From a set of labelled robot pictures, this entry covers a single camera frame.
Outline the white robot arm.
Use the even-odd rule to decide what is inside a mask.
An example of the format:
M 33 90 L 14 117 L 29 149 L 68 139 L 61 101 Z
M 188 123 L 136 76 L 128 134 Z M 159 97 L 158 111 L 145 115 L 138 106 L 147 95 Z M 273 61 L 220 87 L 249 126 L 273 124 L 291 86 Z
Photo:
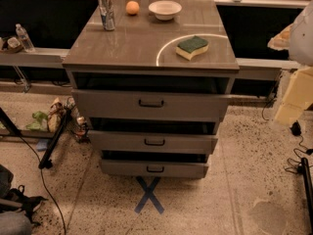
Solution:
M 289 54 L 300 68 L 290 77 L 274 120 L 291 126 L 313 104 L 313 1 L 291 26 Z

